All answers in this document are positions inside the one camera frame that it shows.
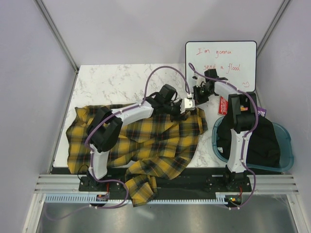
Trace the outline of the yellow plaid flannel shirt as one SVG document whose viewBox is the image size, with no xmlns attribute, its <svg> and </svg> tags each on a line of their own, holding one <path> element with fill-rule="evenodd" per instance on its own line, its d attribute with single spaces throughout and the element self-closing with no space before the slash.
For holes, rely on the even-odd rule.
<svg viewBox="0 0 311 233">
<path fill-rule="evenodd" d="M 90 149 L 84 146 L 87 127 L 101 107 L 117 109 L 127 105 L 87 105 L 75 107 L 76 117 L 66 131 L 69 143 L 68 168 L 77 174 L 90 165 Z M 185 121 L 171 121 L 168 114 L 139 120 L 121 129 L 111 149 L 107 167 L 135 161 L 126 171 L 125 180 L 133 207 L 145 205 L 157 196 L 156 177 L 172 180 L 191 162 L 199 136 L 207 131 L 204 110 L 187 113 Z"/>
</svg>

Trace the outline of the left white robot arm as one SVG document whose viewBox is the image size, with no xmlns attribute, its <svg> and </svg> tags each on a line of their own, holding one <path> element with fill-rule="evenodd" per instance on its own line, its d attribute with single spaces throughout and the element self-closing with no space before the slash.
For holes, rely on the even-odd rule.
<svg viewBox="0 0 311 233">
<path fill-rule="evenodd" d="M 171 120 L 183 119 L 187 111 L 195 109 L 192 93 L 175 101 L 177 91 L 166 84 L 161 90 L 145 96 L 141 102 L 127 107 L 108 109 L 101 107 L 88 126 L 85 146 L 90 149 L 90 186 L 96 191 L 105 189 L 109 151 L 116 145 L 122 127 L 158 114 L 169 114 Z"/>
</svg>

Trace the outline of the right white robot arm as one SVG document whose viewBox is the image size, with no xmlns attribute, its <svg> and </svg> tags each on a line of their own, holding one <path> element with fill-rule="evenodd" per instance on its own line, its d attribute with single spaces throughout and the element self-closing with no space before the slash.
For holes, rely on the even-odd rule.
<svg viewBox="0 0 311 233">
<path fill-rule="evenodd" d="M 228 101 L 227 120 L 231 130 L 231 147 L 226 165 L 229 175 L 223 178 L 223 187 L 234 191 L 240 186 L 240 178 L 246 175 L 247 150 L 252 132 L 258 125 L 257 97 L 254 92 L 244 92 L 226 79 L 204 76 L 190 68 L 196 75 L 214 82 L 214 93 Z"/>
</svg>

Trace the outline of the red card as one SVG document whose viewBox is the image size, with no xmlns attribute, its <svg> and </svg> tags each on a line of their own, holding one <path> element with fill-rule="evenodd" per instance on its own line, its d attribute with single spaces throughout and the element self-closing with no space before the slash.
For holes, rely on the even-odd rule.
<svg viewBox="0 0 311 233">
<path fill-rule="evenodd" d="M 225 116 L 228 110 L 228 101 L 220 96 L 219 98 L 219 107 L 218 107 L 218 114 Z"/>
</svg>

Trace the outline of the white dry-erase board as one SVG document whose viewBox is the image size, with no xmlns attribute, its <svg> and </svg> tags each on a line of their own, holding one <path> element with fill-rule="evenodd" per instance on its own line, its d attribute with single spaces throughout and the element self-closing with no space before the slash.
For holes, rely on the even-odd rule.
<svg viewBox="0 0 311 233">
<path fill-rule="evenodd" d="M 204 74 L 215 69 L 238 89 L 253 92 L 256 88 L 257 43 L 255 41 L 189 41 L 185 44 L 185 72 L 190 85 L 195 75 L 189 67 Z"/>
</svg>

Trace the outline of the black shirt in bin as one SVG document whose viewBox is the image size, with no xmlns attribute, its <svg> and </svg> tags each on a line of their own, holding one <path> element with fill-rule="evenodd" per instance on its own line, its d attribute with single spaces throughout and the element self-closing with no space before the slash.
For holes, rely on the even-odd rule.
<svg viewBox="0 0 311 233">
<path fill-rule="evenodd" d="M 231 148 L 231 130 L 227 117 L 224 117 L 217 128 L 217 147 L 220 155 L 229 159 Z M 250 137 L 246 162 L 252 165 L 278 167 L 280 161 L 280 147 L 271 121 L 259 116 L 256 129 Z"/>
</svg>

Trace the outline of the teal plastic bin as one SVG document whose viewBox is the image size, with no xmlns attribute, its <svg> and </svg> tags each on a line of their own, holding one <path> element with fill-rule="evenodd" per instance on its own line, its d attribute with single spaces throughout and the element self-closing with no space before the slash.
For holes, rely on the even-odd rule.
<svg viewBox="0 0 311 233">
<path fill-rule="evenodd" d="M 217 140 L 219 139 L 217 135 L 217 129 L 221 124 L 224 117 L 220 117 L 216 120 L 213 129 L 212 129 L 212 149 L 214 154 L 217 156 L 218 159 L 227 163 L 228 159 L 224 158 L 221 153 L 218 151 L 217 148 Z M 294 154 L 292 151 L 291 145 L 291 137 L 288 131 L 281 125 L 273 122 L 273 127 L 276 134 L 276 139 L 278 141 L 280 147 L 280 160 L 279 165 L 277 167 L 269 167 L 269 166 L 260 166 L 247 163 L 249 168 L 273 171 L 273 172 L 285 172 L 292 168 L 294 165 Z"/>
</svg>

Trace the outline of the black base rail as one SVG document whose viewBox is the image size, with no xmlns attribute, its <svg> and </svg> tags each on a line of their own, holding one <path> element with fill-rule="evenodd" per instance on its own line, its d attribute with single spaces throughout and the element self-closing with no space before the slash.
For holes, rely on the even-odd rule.
<svg viewBox="0 0 311 233">
<path fill-rule="evenodd" d="M 180 175 L 172 180 L 155 179 L 159 193 L 177 190 L 202 190 L 208 193 L 252 191 L 252 186 L 247 172 L 241 175 L 230 174 L 226 168 L 186 168 Z M 100 183 L 94 180 L 91 174 L 80 177 L 79 191 L 84 192 L 117 192 L 124 189 L 119 183 Z"/>
</svg>

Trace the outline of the aluminium frame rails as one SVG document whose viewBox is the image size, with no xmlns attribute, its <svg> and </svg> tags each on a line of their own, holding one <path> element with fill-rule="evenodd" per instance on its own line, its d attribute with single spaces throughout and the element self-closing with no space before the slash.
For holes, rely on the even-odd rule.
<svg viewBox="0 0 311 233">
<path fill-rule="evenodd" d="M 255 189 L 255 195 L 298 194 L 292 175 L 248 175 L 250 186 Z M 83 191 L 79 188 L 81 182 L 76 175 L 47 174 L 39 175 L 35 185 L 35 193 L 40 194 L 86 194 L 100 193 L 99 190 Z"/>
</svg>

